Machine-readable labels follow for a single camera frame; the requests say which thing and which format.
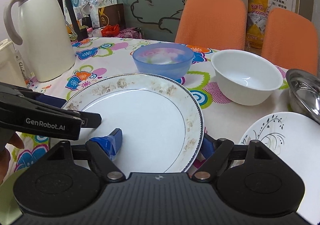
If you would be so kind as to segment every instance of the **metal bowl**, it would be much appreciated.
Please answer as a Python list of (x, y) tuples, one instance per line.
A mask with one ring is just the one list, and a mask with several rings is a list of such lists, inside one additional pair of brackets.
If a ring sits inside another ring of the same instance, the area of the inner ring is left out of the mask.
[(292, 110), (320, 124), (320, 79), (298, 69), (288, 70), (286, 79)]

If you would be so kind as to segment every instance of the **yellow snack bag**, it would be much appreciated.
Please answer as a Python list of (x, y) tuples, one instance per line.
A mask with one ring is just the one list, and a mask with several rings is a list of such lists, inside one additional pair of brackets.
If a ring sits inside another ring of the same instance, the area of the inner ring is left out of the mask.
[(248, 0), (246, 42), (251, 47), (262, 48), (266, 20), (270, 12), (269, 0)]

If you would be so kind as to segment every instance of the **blue bowl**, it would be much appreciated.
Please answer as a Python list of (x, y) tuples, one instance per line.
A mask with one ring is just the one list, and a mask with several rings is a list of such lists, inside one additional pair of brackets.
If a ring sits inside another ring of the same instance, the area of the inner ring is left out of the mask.
[(156, 43), (138, 48), (132, 57), (140, 73), (178, 80), (188, 72), (194, 53), (181, 44)]

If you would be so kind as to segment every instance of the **tablecloth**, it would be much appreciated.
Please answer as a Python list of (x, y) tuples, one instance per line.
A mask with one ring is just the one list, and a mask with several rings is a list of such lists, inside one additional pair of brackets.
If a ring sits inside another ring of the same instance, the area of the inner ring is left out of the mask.
[[(33, 77), (27, 87), (69, 100), (81, 89), (103, 78), (138, 72), (132, 53), (141, 46), (158, 42), (160, 41), (125, 38), (90, 38), (76, 42), (72, 45), (76, 62), (71, 69), (47, 82), (38, 82)], [(54, 45), (54, 42), (49, 42), (48, 45)], [(284, 78), (279, 90), (274, 91), (260, 105), (243, 106), (226, 98), (215, 81), (210, 58), (217, 50), (214, 47), (187, 46), (194, 51), (194, 59), (188, 73), (177, 81), (188, 88), (200, 104), (205, 131), (213, 138), (225, 137), (238, 143), (245, 131), (259, 118), (272, 112), (288, 111), (285, 69), (278, 67)], [(48, 137), (19, 135), (25, 143), (25, 149), (7, 145), (11, 161), (5, 179), (16, 170), (31, 166), (48, 151)], [(189, 173), (199, 168), (203, 161), (204, 157), (200, 153)]]

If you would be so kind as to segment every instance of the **chair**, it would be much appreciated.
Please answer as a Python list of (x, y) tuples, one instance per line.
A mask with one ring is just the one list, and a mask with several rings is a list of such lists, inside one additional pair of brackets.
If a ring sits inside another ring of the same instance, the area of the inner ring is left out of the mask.
[(175, 43), (243, 50), (246, 21), (241, 0), (187, 0)]
[(302, 16), (274, 8), (267, 20), (261, 56), (280, 67), (317, 75), (317, 31)]

